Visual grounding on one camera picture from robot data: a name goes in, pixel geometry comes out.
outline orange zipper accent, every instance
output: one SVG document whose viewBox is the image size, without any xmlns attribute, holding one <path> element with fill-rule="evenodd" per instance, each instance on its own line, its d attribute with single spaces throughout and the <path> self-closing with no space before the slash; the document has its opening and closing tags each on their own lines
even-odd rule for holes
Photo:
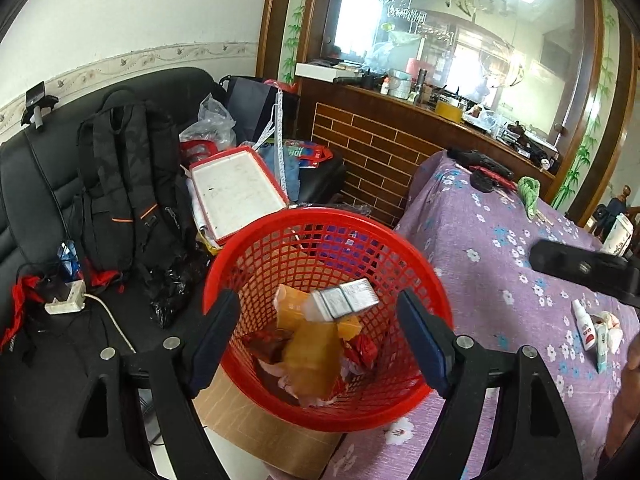
<svg viewBox="0 0 640 480">
<path fill-rule="evenodd" d="M 146 213 L 144 213 L 144 214 L 140 217 L 140 219 L 142 220 L 146 215 L 148 215 L 149 213 L 151 213 L 151 212 L 152 212 L 156 207 L 158 207 L 158 204 L 153 204 L 153 205 L 152 205 L 152 206 L 147 210 L 147 212 L 146 212 Z"/>
</svg>

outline white cup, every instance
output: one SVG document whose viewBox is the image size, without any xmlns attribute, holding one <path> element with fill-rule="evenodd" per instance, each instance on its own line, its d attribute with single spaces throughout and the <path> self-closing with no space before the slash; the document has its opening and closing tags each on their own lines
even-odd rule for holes
<svg viewBox="0 0 640 480">
<path fill-rule="evenodd" d="M 624 256 L 633 235 L 634 225 L 624 214 L 620 213 L 611 228 L 609 236 L 604 240 L 600 252 L 613 254 L 614 256 Z"/>
</svg>

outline black backpack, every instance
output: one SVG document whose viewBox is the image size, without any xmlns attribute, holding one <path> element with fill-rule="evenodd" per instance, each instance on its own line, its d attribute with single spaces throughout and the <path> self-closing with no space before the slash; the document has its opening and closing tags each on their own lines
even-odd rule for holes
<svg viewBox="0 0 640 480">
<path fill-rule="evenodd" d="M 171 118 L 129 90 L 107 96 L 78 129 L 79 176 L 71 234 L 96 272 L 150 279 L 187 256 L 191 201 Z"/>
</svg>

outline measuring tape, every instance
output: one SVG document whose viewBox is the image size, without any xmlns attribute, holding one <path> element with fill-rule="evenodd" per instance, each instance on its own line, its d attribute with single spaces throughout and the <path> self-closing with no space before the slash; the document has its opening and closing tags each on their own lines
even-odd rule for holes
<svg viewBox="0 0 640 480">
<path fill-rule="evenodd" d="M 260 148 L 271 136 L 274 136 L 275 138 L 274 150 L 276 164 L 273 165 L 273 169 L 275 172 L 276 182 L 280 184 L 280 187 L 284 191 L 284 194 L 289 196 L 289 194 L 287 193 L 287 178 L 284 171 L 284 142 L 282 140 L 282 90 L 280 89 L 278 89 L 278 93 L 276 94 L 276 103 L 271 109 L 271 119 L 269 119 L 269 122 L 264 127 L 262 135 L 254 144 L 254 150 L 257 152 L 258 148 Z"/>
</svg>

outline cardboard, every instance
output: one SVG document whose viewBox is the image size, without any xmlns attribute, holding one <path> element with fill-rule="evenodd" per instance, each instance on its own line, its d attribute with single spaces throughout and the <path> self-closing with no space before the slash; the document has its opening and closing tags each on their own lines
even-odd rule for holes
<svg viewBox="0 0 640 480">
<path fill-rule="evenodd" d="M 318 480 L 341 433 L 289 424 L 245 396 L 218 368 L 211 386 L 193 401 L 203 424 L 256 458 L 304 480 Z"/>
</svg>

